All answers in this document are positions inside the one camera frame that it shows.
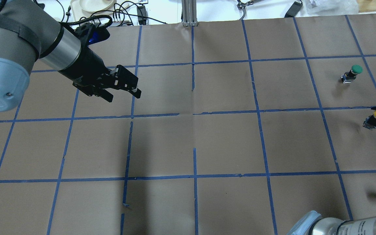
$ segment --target blue cap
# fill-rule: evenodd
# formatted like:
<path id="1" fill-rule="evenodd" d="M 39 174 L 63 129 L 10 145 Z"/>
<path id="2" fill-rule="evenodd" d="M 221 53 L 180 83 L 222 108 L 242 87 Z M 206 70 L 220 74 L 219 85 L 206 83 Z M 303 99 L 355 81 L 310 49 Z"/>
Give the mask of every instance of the blue cap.
<path id="1" fill-rule="evenodd" d="M 287 235 L 305 235 L 310 227 L 321 218 L 321 215 L 316 211 L 310 211 L 303 216 L 287 233 Z"/>
<path id="2" fill-rule="evenodd" d="M 0 58 L 0 112 L 17 107 L 30 82 L 30 75 L 19 64 Z"/>

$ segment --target wooden board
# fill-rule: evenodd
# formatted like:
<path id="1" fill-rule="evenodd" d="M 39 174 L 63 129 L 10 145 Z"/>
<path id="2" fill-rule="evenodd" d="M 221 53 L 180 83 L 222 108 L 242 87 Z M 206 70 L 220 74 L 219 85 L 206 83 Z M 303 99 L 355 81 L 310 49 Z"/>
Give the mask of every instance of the wooden board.
<path id="1" fill-rule="evenodd" d="M 359 5 L 359 12 L 376 11 L 376 0 L 356 0 Z"/>

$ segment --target metal post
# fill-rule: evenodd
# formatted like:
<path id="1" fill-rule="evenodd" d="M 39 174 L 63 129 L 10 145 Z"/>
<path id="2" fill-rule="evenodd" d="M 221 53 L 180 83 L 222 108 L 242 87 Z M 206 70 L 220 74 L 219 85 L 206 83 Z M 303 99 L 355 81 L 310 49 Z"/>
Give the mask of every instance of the metal post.
<path id="1" fill-rule="evenodd" d="M 182 24 L 197 26 L 197 0 L 182 0 Z"/>

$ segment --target green cap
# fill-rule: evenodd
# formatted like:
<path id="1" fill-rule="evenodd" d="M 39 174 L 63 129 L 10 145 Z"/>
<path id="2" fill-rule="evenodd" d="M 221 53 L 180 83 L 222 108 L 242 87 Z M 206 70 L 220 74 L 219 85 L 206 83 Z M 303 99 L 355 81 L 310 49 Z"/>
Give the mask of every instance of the green cap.
<path id="1" fill-rule="evenodd" d="M 351 70 L 352 70 L 352 72 L 355 73 L 355 74 L 360 74 L 360 73 L 362 73 L 362 67 L 359 66 L 359 65 L 357 65 L 357 64 L 353 65 L 352 68 L 351 68 Z"/>

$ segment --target white bowl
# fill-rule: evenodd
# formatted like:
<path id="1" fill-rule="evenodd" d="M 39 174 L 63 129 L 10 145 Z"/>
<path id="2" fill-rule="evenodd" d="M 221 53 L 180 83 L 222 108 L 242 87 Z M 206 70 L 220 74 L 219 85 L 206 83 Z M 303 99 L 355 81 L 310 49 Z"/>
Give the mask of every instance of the white bowl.
<path id="1" fill-rule="evenodd" d="M 79 0 L 79 5 L 84 11 L 93 13 L 110 8 L 114 2 L 113 0 Z"/>

